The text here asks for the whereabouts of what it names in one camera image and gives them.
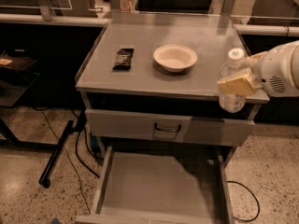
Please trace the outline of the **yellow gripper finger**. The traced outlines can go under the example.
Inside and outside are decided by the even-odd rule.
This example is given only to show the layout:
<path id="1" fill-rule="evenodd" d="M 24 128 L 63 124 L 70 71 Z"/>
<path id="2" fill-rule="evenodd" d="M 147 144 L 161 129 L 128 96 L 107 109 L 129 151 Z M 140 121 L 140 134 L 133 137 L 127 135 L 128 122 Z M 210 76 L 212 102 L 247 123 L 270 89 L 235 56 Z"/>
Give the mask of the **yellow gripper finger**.
<path id="1" fill-rule="evenodd" d="M 243 64 L 246 66 L 246 67 L 250 67 L 250 68 L 253 68 L 257 63 L 258 61 L 260 61 L 262 59 L 262 57 L 266 54 L 266 51 L 263 51 L 263 52 L 259 52 L 257 54 L 254 54 L 254 55 L 251 55 L 249 57 L 246 57 L 244 60 L 243 60 Z"/>
<path id="2" fill-rule="evenodd" d="M 217 85 L 222 93 L 251 96 L 263 88 L 262 83 L 252 73 L 235 73 L 219 77 Z"/>

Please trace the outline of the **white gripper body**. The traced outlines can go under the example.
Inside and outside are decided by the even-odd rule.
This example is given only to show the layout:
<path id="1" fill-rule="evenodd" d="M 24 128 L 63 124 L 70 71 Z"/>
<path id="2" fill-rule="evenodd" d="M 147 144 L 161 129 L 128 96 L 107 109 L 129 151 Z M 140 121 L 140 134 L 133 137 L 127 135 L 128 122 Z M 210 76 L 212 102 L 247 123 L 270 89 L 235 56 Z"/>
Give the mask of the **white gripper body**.
<path id="1" fill-rule="evenodd" d="M 299 41 L 267 51 L 254 67 L 263 90 L 272 97 L 299 96 Z"/>

